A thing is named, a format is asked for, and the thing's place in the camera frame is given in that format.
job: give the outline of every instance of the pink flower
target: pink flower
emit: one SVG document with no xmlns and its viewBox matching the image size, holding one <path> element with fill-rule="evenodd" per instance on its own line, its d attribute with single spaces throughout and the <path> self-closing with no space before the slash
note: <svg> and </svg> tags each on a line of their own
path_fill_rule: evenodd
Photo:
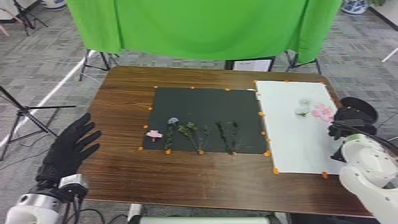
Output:
<svg viewBox="0 0 398 224">
<path fill-rule="evenodd" d="M 157 130 L 150 130 L 145 133 L 145 136 L 152 138 L 152 142 L 154 142 L 156 138 L 161 138 L 163 137 L 163 135 L 157 133 Z"/>
<path fill-rule="evenodd" d="M 312 115 L 314 115 L 314 117 L 319 117 L 319 119 L 326 123 L 332 122 L 332 116 L 333 116 L 332 108 L 330 107 L 324 107 L 324 105 L 321 103 L 316 104 L 316 106 L 314 106 Z"/>
</svg>

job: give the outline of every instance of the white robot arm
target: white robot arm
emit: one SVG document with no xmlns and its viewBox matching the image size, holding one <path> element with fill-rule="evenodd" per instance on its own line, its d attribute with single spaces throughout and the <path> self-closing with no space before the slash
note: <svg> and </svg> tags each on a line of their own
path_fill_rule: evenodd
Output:
<svg viewBox="0 0 398 224">
<path fill-rule="evenodd" d="M 362 134 L 346 137 L 339 180 L 381 224 L 398 223 L 398 189 L 385 189 L 398 168 L 387 150 Z"/>
<path fill-rule="evenodd" d="M 63 177 L 56 188 L 31 190 L 21 195 L 6 213 L 5 224 L 54 224 L 61 205 L 74 203 L 74 198 L 83 199 L 86 192 L 88 185 L 81 174 Z"/>
</svg>

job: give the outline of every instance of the leaf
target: leaf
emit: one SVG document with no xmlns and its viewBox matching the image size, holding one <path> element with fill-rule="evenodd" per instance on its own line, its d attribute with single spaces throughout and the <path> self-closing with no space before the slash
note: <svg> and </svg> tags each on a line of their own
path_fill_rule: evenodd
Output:
<svg viewBox="0 0 398 224">
<path fill-rule="evenodd" d="M 209 134 L 211 134 L 211 128 L 209 128 L 209 126 L 207 125 L 204 125 L 202 126 L 202 134 L 204 134 L 204 136 L 209 136 Z"/>
<path fill-rule="evenodd" d="M 188 128 L 186 128 L 182 125 L 177 126 L 177 131 L 182 133 L 182 135 L 184 135 L 188 138 L 191 138 L 189 130 L 188 130 Z"/>
<path fill-rule="evenodd" d="M 166 125 L 165 145 L 163 145 L 165 150 L 168 150 L 172 146 L 173 127 L 175 127 L 175 124 Z"/>
<path fill-rule="evenodd" d="M 220 139 L 223 141 L 223 145 L 225 145 L 225 152 L 229 155 L 232 155 L 232 150 L 230 150 L 230 147 L 229 147 L 229 144 L 227 144 L 227 136 L 225 136 L 225 126 L 221 125 L 221 122 L 214 122 L 214 125 L 216 125 L 216 128 L 218 128 L 218 131 L 220 131 Z"/>
</svg>

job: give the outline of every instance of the green backdrop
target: green backdrop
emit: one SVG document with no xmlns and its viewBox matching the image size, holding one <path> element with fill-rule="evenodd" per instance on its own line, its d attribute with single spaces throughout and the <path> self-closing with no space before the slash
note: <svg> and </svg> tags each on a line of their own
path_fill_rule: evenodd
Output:
<svg viewBox="0 0 398 224">
<path fill-rule="evenodd" d="M 83 44 L 181 58 L 236 60 L 285 49 L 312 61 L 340 0 L 67 0 Z"/>
</svg>

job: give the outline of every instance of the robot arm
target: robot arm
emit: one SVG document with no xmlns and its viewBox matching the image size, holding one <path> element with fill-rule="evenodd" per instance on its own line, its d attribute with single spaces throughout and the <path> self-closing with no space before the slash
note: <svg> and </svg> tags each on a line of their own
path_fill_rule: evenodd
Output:
<svg viewBox="0 0 398 224">
<path fill-rule="evenodd" d="M 83 201 L 88 187 L 76 171 L 99 144 L 86 146 L 101 136 L 97 131 L 85 137 L 93 129 L 88 121 L 85 114 L 56 137 L 35 176 L 37 184 L 8 210 L 5 224 L 54 224 L 61 204 L 74 203 L 76 199 Z"/>
<path fill-rule="evenodd" d="M 356 195 L 362 205 L 381 224 L 398 223 L 398 189 L 385 185 L 398 174 L 394 159 L 380 144 L 362 135 L 346 137 L 342 145 L 346 166 L 339 180 Z"/>
</svg>

